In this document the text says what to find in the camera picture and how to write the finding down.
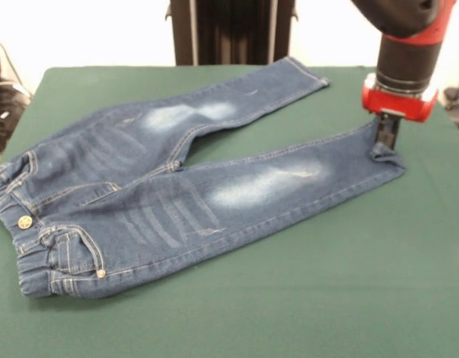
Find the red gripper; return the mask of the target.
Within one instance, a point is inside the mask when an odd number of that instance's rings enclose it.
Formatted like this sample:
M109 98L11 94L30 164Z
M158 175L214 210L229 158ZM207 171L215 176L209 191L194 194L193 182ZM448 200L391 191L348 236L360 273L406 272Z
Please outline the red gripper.
M431 115L438 97L438 89L429 85L423 92L407 94L390 92L379 85L376 74L370 73L364 79L361 103L363 108L380 116L376 142L394 149L400 121L425 122Z

